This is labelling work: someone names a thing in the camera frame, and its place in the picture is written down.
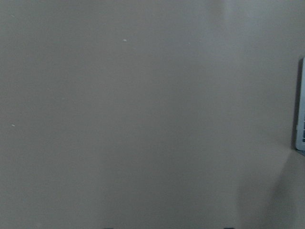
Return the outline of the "silver laptop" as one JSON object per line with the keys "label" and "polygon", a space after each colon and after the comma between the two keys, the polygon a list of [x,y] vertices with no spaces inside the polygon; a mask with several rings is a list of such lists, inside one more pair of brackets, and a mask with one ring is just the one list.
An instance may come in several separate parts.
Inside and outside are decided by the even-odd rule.
{"label": "silver laptop", "polygon": [[305,58],[301,61],[300,93],[298,120],[296,126],[295,147],[299,151],[305,151]]}

